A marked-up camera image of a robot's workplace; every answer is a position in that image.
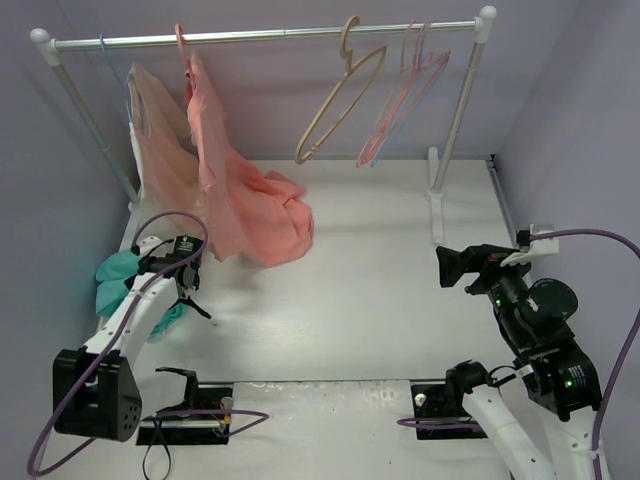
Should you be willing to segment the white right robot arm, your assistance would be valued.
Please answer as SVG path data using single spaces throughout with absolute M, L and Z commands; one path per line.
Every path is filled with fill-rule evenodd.
M 536 406 L 551 455 L 536 447 L 479 362 L 462 362 L 447 371 L 445 405 L 472 417 L 515 479 L 609 478 L 596 430 L 605 405 L 598 374 L 566 323 L 578 307 L 574 291 L 554 279 L 527 285 L 524 277 L 531 266 L 514 249 L 439 246 L 436 255 L 443 288 L 476 274 L 465 291 L 490 300 L 501 337 L 514 355 L 512 376 L 523 381 Z

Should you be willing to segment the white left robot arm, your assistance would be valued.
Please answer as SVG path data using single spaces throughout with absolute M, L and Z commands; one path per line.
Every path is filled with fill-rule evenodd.
M 53 363 L 53 428 L 60 434 L 124 442 L 141 420 L 167 410 L 191 418 L 199 409 L 195 372 L 158 367 L 151 377 L 134 376 L 137 358 L 175 306 L 205 319 L 210 313 L 191 295 L 200 286 L 204 243 L 179 236 L 171 252 L 149 253 L 127 280 L 128 292 L 108 321 L 76 350 L 62 350 Z

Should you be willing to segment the teal t shirt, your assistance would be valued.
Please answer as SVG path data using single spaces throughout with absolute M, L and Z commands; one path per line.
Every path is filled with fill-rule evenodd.
M 109 256 L 98 267 L 95 274 L 95 311 L 98 317 L 109 318 L 128 295 L 129 288 L 125 281 L 137 274 L 139 260 L 139 255 L 130 251 L 120 251 Z M 172 306 L 155 325 L 149 339 L 163 335 L 185 312 L 186 306 L 183 304 Z

